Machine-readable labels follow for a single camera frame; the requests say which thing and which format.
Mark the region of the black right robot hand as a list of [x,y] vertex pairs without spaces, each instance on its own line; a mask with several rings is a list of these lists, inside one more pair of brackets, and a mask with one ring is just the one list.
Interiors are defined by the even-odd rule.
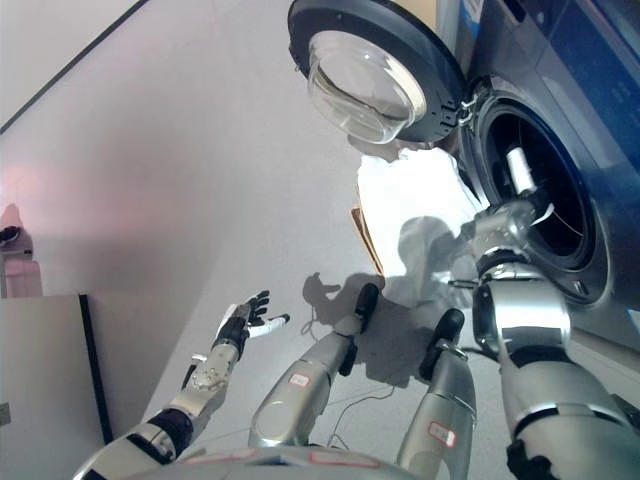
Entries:
[[532,226],[542,223],[554,212],[554,204],[547,192],[535,184],[523,148],[511,148],[506,154],[506,160],[517,198],[528,200],[534,206]]

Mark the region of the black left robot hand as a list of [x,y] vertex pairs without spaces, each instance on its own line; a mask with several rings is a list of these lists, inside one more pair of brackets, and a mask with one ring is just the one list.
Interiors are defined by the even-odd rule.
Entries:
[[291,317],[281,314],[267,317],[270,303],[270,291],[262,290],[240,304],[231,304],[216,332],[216,342],[232,342],[238,347],[247,339],[273,333],[286,326]]

